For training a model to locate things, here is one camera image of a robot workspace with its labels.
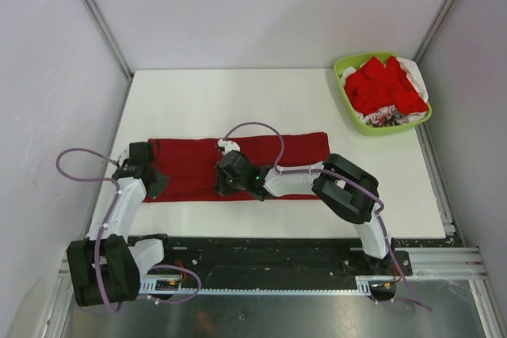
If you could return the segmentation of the dark red t-shirt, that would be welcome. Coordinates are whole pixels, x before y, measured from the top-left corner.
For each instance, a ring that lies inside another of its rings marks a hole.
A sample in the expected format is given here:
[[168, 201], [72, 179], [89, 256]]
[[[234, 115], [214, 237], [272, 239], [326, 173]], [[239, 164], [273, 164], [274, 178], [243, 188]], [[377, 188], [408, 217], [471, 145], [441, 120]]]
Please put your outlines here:
[[[249, 160], [259, 165], [271, 165], [280, 152], [280, 140], [275, 135], [233, 138]], [[328, 134], [319, 131], [302, 135], [284, 135], [284, 153], [280, 165], [306, 166], [323, 161], [330, 154]], [[216, 148], [218, 139], [151, 139], [154, 167], [169, 177], [165, 191], [147, 203], [252, 201], [244, 191], [221, 196], [215, 191], [215, 165], [222, 157]]]

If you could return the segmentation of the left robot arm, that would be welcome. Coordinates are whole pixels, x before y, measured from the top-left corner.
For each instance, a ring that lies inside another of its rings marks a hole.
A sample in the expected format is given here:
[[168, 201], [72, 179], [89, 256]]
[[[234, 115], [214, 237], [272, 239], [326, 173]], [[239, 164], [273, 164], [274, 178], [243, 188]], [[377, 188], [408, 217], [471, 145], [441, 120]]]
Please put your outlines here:
[[[61, 166], [63, 156], [72, 152], [92, 154], [116, 169], [110, 177], [72, 176]], [[150, 269], [164, 275], [175, 265], [175, 255], [163, 248], [159, 238], [133, 246], [128, 244], [136, 212], [145, 200], [156, 199], [166, 190], [169, 177], [155, 168], [152, 142], [132, 142], [116, 160], [89, 149], [71, 148], [57, 157], [56, 168], [70, 180], [112, 185], [105, 215], [90, 226], [82, 240], [68, 245], [67, 262], [77, 304], [81, 307], [103, 305], [114, 313], [114, 303], [136, 300], [142, 275]]]

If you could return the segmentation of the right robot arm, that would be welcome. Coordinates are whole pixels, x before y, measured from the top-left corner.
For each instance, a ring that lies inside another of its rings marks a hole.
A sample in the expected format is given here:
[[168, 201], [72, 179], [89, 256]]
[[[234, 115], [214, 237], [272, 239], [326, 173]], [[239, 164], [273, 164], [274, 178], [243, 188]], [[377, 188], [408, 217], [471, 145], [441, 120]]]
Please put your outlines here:
[[337, 217], [355, 226], [373, 275], [394, 266], [391, 236], [379, 214], [379, 182], [370, 173], [338, 154], [325, 161], [296, 167], [255, 166], [245, 154], [232, 150], [215, 166], [215, 190], [221, 196], [243, 191], [254, 199], [317, 196]]

